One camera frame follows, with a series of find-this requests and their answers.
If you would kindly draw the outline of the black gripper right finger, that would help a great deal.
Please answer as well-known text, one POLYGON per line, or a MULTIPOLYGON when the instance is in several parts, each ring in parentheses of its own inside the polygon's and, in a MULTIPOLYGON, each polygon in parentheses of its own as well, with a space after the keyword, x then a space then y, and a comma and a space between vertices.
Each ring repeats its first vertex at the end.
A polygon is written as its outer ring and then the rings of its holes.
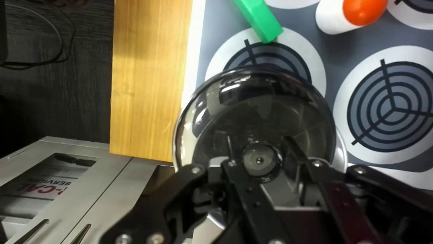
POLYGON ((344 244, 384 244, 350 190, 327 164, 308 160, 289 137, 284 137, 281 145, 285 175, 293 178, 302 206, 313 205, 324 210, 344 244))

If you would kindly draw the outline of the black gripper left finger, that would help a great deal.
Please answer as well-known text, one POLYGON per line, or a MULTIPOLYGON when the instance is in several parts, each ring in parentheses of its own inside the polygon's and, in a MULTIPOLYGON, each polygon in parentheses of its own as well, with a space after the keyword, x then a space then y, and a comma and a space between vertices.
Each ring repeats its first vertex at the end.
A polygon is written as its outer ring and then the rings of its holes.
POLYGON ((243 236, 248 244, 289 244, 289 237, 259 183, 233 160, 220 164, 232 187, 242 214, 243 236))

